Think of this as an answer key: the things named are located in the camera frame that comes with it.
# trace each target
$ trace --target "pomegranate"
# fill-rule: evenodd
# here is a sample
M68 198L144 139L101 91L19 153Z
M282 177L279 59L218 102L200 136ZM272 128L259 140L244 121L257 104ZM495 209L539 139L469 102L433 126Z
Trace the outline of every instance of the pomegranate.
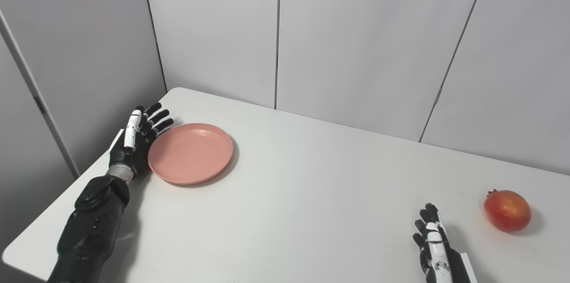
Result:
M489 192L483 208L491 224L504 232L522 230L531 221L529 204L511 190Z

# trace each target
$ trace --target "table surface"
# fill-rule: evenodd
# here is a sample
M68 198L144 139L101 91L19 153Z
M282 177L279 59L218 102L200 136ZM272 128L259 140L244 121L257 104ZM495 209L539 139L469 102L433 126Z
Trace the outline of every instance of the table surface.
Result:
M228 132L234 157L201 185L134 180L102 283L421 283L411 235L426 202L480 283L570 282L569 176L183 88L162 102L176 124ZM105 154L6 248L4 262L47 279L73 202L107 164ZM507 234L486 220L493 188L527 198L527 229Z

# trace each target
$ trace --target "white wall panel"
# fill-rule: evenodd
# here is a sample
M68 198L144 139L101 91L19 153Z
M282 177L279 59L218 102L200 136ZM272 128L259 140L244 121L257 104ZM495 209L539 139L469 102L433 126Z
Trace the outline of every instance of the white wall panel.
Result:
M0 0L80 170L165 92L147 0Z
M149 0L168 89L273 107L277 0Z
M570 174L570 0L478 0L423 141Z
M474 0L281 0L277 108L419 140Z
M0 36L0 253L73 181ZM0 281L38 283L0 261Z

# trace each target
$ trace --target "robotic arm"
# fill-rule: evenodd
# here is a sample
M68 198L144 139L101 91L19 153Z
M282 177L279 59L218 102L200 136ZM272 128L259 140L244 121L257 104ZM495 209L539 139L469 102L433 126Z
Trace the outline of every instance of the robotic arm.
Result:
M458 253L449 245L440 213L427 203L415 221L419 233L413 235L419 246L419 262L427 283L477 283L466 253Z
M156 103L137 107L126 129L110 150L109 169L87 184L75 201L63 229L57 263L48 283L97 283L103 263L113 252L122 214L129 203L128 184L148 172L153 141L173 123L168 110Z

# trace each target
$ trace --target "black robotic forearm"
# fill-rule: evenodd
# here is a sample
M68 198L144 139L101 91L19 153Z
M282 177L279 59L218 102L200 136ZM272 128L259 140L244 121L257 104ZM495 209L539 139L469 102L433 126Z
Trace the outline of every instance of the black robotic forearm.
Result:
M48 283L97 283L129 199L128 185L116 176L87 184L57 244L59 257Z

